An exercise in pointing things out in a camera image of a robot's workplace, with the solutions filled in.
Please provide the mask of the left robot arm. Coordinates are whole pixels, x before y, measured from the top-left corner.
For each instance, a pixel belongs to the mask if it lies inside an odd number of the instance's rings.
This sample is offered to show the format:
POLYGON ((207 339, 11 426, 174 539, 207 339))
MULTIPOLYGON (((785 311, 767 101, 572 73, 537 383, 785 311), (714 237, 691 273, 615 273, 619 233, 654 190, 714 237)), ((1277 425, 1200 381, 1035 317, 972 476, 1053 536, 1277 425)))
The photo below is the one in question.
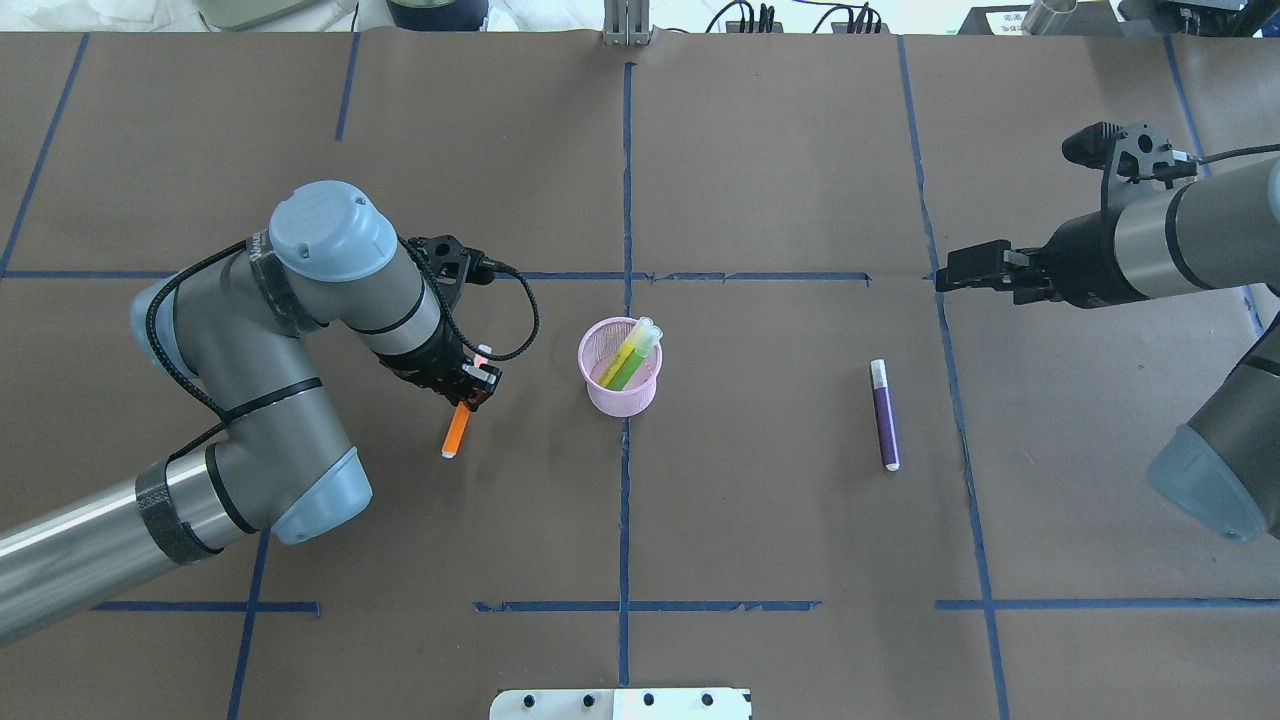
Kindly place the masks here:
POLYGON ((463 336, 465 283, 515 268, 457 238, 404 238, 358 187, 303 184, 266 228, 140 293, 140 347, 218 418, 129 480, 3 537, 3 643, 262 530, 298 544, 372 488, 305 340, 347 325, 396 377, 477 410, 503 355, 463 336))

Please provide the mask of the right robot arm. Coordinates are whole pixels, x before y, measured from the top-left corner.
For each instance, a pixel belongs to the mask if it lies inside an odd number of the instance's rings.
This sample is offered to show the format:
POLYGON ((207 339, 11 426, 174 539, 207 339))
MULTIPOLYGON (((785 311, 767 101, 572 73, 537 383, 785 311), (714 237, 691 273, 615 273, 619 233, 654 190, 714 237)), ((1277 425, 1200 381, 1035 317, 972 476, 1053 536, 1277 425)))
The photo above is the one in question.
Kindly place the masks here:
POLYGON ((1039 249, 952 251, 975 383, 1032 425, 1020 447, 1064 475, 1151 488, 1212 536, 1277 534, 1277 323, 1242 288, 1277 283, 1277 161, 1217 170, 1064 224, 1039 249))

